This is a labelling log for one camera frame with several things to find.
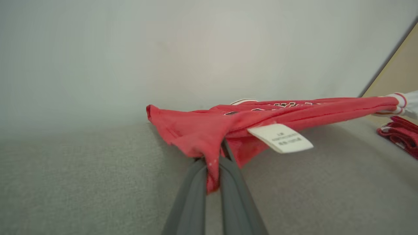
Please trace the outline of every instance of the white wall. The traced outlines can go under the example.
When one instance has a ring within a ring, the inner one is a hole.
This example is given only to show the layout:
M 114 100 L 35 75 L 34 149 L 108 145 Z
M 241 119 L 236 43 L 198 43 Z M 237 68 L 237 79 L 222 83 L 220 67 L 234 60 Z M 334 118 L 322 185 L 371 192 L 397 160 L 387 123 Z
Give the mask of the white wall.
M 2 0 L 0 138 L 146 120 L 145 106 L 358 96 L 417 0 Z

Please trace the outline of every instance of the folded red cloth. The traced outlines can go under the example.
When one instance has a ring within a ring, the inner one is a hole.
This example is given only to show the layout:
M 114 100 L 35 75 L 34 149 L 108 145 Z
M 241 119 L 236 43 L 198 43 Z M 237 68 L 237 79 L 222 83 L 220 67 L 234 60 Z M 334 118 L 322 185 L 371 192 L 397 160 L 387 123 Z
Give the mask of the folded red cloth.
M 377 133 L 418 160 L 418 126 L 399 116 L 390 118 L 392 122 L 379 128 Z
M 319 100 L 247 100 L 237 105 L 217 105 L 209 110 L 180 112 L 147 106 L 148 120 L 161 137 L 188 157 L 205 157 L 207 191 L 219 187 L 219 153 L 228 141 L 239 167 L 268 148 L 247 129 L 275 123 L 296 131 L 350 120 L 369 114 L 418 117 L 418 91 L 386 97 L 330 98 Z

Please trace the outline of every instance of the wooden panel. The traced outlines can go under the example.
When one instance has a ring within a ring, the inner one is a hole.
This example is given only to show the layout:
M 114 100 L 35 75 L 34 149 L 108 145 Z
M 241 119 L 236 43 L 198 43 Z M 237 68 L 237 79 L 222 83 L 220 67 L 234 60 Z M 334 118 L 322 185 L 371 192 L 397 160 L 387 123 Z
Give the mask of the wooden panel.
M 416 90 L 418 90 L 418 23 L 363 97 L 382 96 L 394 92 L 408 93 Z M 379 125 L 390 121 L 387 117 L 369 116 L 368 118 Z M 418 125 L 418 120 L 403 118 Z

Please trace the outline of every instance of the white label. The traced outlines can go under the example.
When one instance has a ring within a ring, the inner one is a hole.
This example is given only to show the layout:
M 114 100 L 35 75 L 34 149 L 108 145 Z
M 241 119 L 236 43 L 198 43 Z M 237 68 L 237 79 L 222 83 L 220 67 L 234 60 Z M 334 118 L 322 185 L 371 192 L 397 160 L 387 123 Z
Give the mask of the white label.
M 272 124 L 247 130 L 278 153 L 294 153 L 314 147 L 301 134 L 283 124 Z

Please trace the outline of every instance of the white trim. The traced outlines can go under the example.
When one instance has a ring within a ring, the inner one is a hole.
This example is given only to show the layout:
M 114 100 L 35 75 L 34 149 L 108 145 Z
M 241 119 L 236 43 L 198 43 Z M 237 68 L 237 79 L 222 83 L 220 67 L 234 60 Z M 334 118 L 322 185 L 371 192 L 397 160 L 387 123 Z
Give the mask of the white trim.
M 388 112 L 387 114 L 377 114 L 377 113 L 372 113 L 373 116 L 376 117 L 392 117 L 394 114 L 391 112 Z
M 382 110 L 382 111 L 379 111 L 379 112 L 384 113 L 384 114 L 393 114 L 394 111 Z
M 405 145 L 403 144 L 403 143 L 395 143 L 397 146 L 399 146 L 399 147 L 401 147 L 401 148 L 403 148 L 403 149 L 405 149 Z
M 395 114 L 395 115 L 402 115 L 402 114 L 405 113 L 405 111 L 403 110 L 403 108 L 397 106 L 396 110 L 392 111 L 392 113 Z
M 382 131 L 382 132 L 384 132 L 384 133 L 388 133 L 388 132 L 389 132 L 390 127 L 385 126 L 385 127 L 380 128 L 380 129 L 381 129 L 381 131 Z
M 402 96 L 400 96 L 398 94 L 389 94 L 387 96 L 396 98 L 398 100 L 398 107 L 405 107 L 405 105 L 406 105 L 405 99 Z
M 239 104 L 242 104 L 242 103 L 248 102 L 248 101 L 258 102 L 257 100 L 253 100 L 253 99 L 240 99 L 240 100 L 237 100 L 235 102 L 232 102 L 230 105 L 239 105 Z
M 402 94 L 406 99 L 405 115 L 418 119 L 418 91 Z

